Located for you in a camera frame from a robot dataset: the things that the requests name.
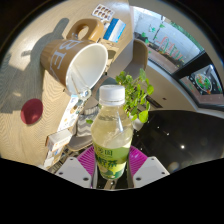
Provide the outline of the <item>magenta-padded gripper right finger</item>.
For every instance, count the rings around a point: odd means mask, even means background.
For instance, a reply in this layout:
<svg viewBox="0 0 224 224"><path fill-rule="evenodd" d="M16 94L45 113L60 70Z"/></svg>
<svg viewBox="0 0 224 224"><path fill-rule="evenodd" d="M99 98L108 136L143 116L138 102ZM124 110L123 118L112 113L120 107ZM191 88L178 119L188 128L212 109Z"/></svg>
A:
<svg viewBox="0 0 224 224"><path fill-rule="evenodd" d="M155 157L147 157L134 146L130 147L127 163L127 182L129 188L140 188L157 181L169 172Z"/></svg>

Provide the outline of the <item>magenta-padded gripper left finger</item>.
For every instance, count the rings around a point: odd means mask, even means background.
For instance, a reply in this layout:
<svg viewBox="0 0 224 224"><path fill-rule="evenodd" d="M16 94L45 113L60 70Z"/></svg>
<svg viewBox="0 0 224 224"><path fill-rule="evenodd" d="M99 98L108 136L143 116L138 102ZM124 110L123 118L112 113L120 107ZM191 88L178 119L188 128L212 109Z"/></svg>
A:
<svg viewBox="0 0 224 224"><path fill-rule="evenodd" d="M94 148L89 147L78 157L68 157L56 175L81 187L95 188L98 173Z"/></svg>

